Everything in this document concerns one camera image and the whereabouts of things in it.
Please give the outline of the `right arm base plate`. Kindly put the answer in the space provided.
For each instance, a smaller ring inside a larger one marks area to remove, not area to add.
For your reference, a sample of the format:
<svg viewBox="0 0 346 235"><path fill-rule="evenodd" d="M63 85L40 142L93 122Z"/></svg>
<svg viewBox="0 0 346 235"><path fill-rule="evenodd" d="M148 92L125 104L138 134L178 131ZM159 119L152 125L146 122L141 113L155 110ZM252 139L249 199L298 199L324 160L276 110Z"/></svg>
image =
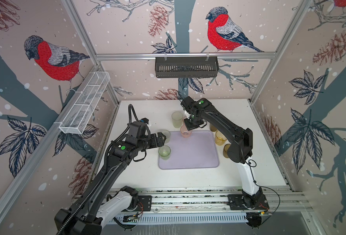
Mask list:
<svg viewBox="0 0 346 235"><path fill-rule="evenodd" d="M232 211L269 210L269 204L264 194L256 194L254 196L246 194L229 194L227 199L227 205Z"/></svg>

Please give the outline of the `aluminium front rail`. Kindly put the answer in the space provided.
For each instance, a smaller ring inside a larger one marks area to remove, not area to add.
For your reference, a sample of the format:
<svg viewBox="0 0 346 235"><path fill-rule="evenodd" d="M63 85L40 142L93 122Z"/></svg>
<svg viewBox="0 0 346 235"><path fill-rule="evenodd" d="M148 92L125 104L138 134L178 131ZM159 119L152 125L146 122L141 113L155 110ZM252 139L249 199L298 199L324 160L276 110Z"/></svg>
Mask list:
<svg viewBox="0 0 346 235"><path fill-rule="evenodd" d="M263 189L269 212L312 212L302 192L290 189ZM229 212L229 194L242 194L240 189L219 190L139 190L139 196L152 196L151 211L155 213Z"/></svg>

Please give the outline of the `aluminium back crossbar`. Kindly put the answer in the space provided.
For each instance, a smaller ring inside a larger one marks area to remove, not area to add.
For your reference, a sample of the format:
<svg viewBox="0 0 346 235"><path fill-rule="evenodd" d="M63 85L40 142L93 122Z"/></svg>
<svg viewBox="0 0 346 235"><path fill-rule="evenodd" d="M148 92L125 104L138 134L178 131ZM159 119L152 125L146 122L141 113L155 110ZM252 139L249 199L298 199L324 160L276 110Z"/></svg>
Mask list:
<svg viewBox="0 0 346 235"><path fill-rule="evenodd" d="M274 59L275 52L217 52L217 53L121 53L121 54L97 54L98 61L121 61L121 60L154 60L158 57L217 57L218 59Z"/></svg>

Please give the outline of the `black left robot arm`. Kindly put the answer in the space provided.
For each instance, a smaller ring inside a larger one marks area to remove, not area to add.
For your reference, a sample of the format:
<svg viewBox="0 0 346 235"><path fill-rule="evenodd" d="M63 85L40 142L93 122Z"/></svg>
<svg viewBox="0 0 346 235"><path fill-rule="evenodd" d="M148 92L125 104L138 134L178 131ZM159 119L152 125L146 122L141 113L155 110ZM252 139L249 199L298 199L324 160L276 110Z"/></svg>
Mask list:
<svg viewBox="0 0 346 235"><path fill-rule="evenodd" d="M100 173L81 197L68 210L55 216L59 235L99 235L116 215L137 206L138 191L125 186L108 202L104 202L111 187L136 156L148 149L162 147L166 136L151 133L146 119L130 122L126 130L107 147Z"/></svg>

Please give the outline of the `tall pale green dimpled glass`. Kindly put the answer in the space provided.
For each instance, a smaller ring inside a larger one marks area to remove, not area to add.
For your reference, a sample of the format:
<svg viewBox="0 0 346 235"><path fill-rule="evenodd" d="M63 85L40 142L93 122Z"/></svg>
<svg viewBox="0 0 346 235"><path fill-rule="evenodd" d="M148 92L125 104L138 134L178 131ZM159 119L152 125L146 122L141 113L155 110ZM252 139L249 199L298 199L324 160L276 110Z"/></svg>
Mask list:
<svg viewBox="0 0 346 235"><path fill-rule="evenodd" d="M171 117L174 128L180 128L182 126L183 114L180 111L175 111Z"/></svg>

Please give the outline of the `dark olive glass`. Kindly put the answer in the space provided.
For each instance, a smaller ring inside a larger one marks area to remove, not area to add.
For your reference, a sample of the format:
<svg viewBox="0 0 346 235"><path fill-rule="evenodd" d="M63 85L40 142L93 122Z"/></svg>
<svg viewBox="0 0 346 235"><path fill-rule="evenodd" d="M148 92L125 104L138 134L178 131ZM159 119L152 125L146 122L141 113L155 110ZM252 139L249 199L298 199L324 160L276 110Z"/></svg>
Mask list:
<svg viewBox="0 0 346 235"><path fill-rule="evenodd" d="M218 129L213 124L210 123L210 130L212 132L216 132Z"/></svg>
<svg viewBox="0 0 346 235"><path fill-rule="evenodd" d="M228 150L229 150L230 146L231 146L231 144L226 144L223 148L223 156L227 159L229 159Z"/></svg>

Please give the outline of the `dark olive glass far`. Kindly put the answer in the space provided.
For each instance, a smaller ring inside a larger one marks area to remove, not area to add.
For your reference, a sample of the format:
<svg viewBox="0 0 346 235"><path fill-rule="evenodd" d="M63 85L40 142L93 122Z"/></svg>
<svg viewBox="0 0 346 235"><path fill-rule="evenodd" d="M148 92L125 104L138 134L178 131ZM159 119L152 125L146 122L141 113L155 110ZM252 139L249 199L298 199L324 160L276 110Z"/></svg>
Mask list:
<svg viewBox="0 0 346 235"><path fill-rule="evenodd" d="M218 129L213 124L210 123L210 130L212 132L216 132Z"/></svg>

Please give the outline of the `dark olive glass near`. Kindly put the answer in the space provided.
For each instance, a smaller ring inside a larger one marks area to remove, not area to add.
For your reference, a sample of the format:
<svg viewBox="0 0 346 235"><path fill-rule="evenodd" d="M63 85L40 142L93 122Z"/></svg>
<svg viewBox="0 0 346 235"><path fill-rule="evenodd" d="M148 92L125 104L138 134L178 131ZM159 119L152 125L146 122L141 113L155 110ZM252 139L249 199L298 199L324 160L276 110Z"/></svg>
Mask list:
<svg viewBox="0 0 346 235"><path fill-rule="evenodd" d="M223 156L227 159L229 159L228 150L229 150L230 146L231 146L231 144L226 144L223 148Z"/></svg>

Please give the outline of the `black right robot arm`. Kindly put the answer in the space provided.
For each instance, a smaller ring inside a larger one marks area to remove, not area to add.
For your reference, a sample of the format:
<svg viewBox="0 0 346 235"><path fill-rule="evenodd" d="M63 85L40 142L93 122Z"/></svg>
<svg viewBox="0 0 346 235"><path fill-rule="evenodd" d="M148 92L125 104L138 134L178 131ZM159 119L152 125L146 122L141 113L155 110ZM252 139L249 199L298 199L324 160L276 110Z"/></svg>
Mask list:
<svg viewBox="0 0 346 235"><path fill-rule="evenodd" d="M253 132L251 129L236 125L207 99L193 100L186 97L181 101L188 118L184 121L188 130L201 128L205 122L213 125L229 141L227 155L237 164L242 182L243 205L248 209L254 209L265 201L266 197L262 187L255 180L253 168L256 166L252 160Z"/></svg>

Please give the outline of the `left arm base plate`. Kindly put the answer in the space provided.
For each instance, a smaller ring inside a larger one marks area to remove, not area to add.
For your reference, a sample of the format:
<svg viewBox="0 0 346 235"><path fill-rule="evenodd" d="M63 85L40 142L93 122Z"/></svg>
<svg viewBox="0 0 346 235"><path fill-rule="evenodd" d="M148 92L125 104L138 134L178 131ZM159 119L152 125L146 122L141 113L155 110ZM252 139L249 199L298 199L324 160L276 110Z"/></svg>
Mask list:
<svg viewBox="0 0 346 235"><path fill-rule="evenodd" d="M132 199L132 204L129 208L123 210L123 212L150 212L152 205L152 196L142 195L138 196L138 200Z"/></svg>

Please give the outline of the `yellow amber glass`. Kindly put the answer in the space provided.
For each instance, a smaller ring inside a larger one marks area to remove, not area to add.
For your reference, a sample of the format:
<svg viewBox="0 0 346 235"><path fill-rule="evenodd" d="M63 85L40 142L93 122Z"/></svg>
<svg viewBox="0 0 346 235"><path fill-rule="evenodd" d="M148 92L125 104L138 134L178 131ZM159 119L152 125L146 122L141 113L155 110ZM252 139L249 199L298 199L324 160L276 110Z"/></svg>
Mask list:
<svg viewBox="0 0 346 235"><path fill-rule="evenodd" d="M215 132L215 144L218 146L222 146L227 141L227 137L221 133L219 130Z"/></svg>

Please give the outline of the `bright green faceted glass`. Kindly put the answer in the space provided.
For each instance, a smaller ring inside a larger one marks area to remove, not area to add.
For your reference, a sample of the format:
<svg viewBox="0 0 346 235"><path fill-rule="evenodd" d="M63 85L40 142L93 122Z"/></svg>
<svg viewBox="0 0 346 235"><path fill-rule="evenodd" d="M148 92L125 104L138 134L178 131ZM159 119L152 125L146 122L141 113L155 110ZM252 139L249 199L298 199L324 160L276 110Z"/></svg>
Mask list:
<svg viewBox="0 0 346 235"><path fill-rule="evenodd" d="M158 150L158 154L160 159L162 160L168 160L171 155L171 148L169 146L162 146Z"/></svg>

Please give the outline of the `lilac plastic tray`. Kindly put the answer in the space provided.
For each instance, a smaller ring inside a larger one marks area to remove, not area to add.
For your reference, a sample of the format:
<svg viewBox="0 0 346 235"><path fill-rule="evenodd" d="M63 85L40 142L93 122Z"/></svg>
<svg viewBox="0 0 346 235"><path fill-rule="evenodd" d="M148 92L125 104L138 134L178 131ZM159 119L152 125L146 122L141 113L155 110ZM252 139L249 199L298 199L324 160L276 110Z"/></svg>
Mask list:
<svg viewBox="0 0 346 235"><path fill-rule="evenodd" d="M219 166L214 136L209 130L193 131L188 138L184 138L180 131L172 131L168 147L171 149L168 158L160 157L158 161L162 170Z"/></svg>

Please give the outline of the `pale green dimpled short glass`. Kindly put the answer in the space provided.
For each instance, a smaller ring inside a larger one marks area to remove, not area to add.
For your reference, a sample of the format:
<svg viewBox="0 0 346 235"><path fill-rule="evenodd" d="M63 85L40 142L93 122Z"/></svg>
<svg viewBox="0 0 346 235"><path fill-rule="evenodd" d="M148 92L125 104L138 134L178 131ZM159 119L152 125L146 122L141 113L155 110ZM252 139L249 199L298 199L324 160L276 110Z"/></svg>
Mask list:
<svg viewBox="0 0 346 235"><path fill-rule="evenodd" d="M171 132L168 130L161 130L161 133L166 137L165 144L168 144L171 138Z"/></svg>

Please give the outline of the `pink glass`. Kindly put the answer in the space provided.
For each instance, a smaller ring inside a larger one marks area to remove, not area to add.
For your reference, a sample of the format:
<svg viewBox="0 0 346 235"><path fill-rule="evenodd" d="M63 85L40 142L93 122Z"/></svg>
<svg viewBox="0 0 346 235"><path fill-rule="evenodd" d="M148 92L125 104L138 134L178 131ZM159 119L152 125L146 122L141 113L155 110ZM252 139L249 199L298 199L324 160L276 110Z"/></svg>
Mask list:
<svg viewBox="0 0 346 235"><path fill-rule="evenodd" d="M192 131L191 131L191 130L188 130L187 127L186 127L185 125L182 125L182 126L181 126L180 132L181 132L182 137L184 137L184 138L190 137L190 136L191 136L191 133L192 133Z"/></svg>

